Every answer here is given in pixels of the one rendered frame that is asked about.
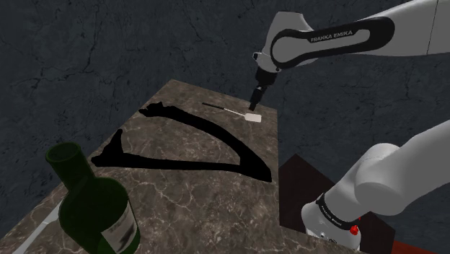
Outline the dark green glass bottle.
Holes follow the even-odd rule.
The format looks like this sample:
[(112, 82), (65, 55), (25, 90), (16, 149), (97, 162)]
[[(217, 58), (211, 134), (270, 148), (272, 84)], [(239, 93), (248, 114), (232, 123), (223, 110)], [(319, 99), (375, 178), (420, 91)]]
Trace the dark green glass bottle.
[(58, 211), (64, 232), (89, 254), (135, 254), (141, 235), (125, 188), (97, 177), (74, 142), (52, 146), (45, 159), (68, 190)]

